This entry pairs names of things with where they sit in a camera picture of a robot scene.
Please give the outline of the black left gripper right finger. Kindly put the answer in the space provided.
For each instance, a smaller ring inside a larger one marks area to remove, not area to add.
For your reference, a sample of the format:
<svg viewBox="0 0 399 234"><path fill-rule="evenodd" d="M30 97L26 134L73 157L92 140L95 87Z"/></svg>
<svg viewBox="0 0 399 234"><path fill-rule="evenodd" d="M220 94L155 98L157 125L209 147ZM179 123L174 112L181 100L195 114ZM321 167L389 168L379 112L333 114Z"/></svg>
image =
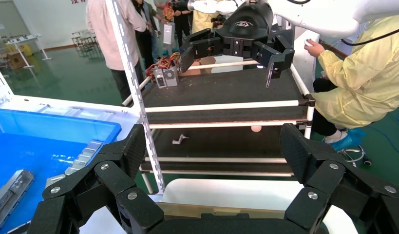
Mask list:
<svg viewBox="0 0 399 234"><path fill-rule="evenodd" d="M345 161L330 145L307 139L292 124L280 132L281 153L303 188L285 219L309 234L332 206L364 225L368 234L399 234L399 188Z"/></svg>

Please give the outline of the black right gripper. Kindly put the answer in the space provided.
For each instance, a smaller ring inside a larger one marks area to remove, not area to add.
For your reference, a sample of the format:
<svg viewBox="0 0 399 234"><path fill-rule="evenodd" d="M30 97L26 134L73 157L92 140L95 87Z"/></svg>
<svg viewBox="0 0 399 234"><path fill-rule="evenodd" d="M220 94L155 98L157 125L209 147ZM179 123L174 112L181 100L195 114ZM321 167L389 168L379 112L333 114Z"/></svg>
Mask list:
<svg viewBox="0 0 399 234"><path fill-rule="evenodd" d="M266 88L291 67L293 30L271 32L274 15L266 2L245 2L223 26L212 32L204 29L183 38L179 47L178 70L186 72L196 59L219 54L251 58L266 68Z"/></svg>

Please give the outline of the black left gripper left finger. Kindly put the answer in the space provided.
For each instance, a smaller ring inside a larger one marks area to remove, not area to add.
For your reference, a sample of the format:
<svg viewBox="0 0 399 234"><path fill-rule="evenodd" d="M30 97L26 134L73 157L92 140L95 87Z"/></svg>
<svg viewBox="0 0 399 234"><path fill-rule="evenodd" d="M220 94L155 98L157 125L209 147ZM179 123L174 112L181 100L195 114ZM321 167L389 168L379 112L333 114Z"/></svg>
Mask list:
<svg viewBox="0 0 399 234"><path fill-rule="evenodd" d="M107 207L126 233L151 233L164 213L134 180L145 151L144 127L136 124L124 140L104 145L87 166L48 186L27 232L77 234Z"/></svg>

